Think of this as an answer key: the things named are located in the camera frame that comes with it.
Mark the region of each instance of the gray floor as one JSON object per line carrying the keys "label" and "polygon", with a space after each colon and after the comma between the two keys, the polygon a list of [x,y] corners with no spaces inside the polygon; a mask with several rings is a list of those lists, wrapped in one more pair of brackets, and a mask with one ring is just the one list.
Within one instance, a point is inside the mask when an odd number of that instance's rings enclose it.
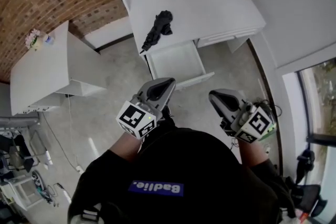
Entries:
{"label": "gray floor", "polygon": [[[201,48],[198,52],[205,70],[214,71],[215,75],[206,82],[173,94],[170,108],[174,121],[177,126],[207,132],[230,147],[231,139],[219,127],[220,118],[208,101],[208,93],[212,89],[228,88],[243,90],[251,101],[264,99],[265,88],[260,73],[247,44],[243,44],[234,54],[231,54],[225,42]],[[122,131],[115,118],[121,106],[125,100],[131,99],[141,85],[151,80],[146,63],[138,56],[134,39],[116,44],[101,54],[105,61],[104,74],[108,89],[86,98],[71,97],[72,136],[67,99],[62,107],[45,113],[70,161],[84,169],[119,138]],[[38,170],[47,185],[59,182],[72,195],[79,174],[67,162],[42,116],[41,129],[54,164],[49,170],[39,165]],[[263,143],[271,146],[270,159],[278,164],[276,137],[271,136]],[[233,153],[240,160],[239,149],[234,147]],[[69,204],[63,193],[59,189],[57,191],[59,207],[42,203],[26,213],[32,224],[66,223]]]}

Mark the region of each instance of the black cloth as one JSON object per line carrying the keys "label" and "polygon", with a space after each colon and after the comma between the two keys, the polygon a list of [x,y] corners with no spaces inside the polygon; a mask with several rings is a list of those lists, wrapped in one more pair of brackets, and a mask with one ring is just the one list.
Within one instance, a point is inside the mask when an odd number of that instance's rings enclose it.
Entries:
{"label": "black cloth", "polygon": [[147,34],[146,40],[142,45],[142,49],[148,51],[152,46],[156,45],[160,39],[160,34],[171,35],[173,32],[170,28],[170,22],[173,20],[173,15],[168,10],[161,11],[155,16],[154,26]]}
{"label": "black cloth", "polygon": [[[249,169],[207,133],[173,124],[152,133],[133,163],[106,151],[89,165],[79,179],[68,221],[99,203],[105,223],[281,221],[280,207],[290,204],[283,199],[290,198],[270,160]],[[183,197],[128,191],[134,180],[183,184]]]}

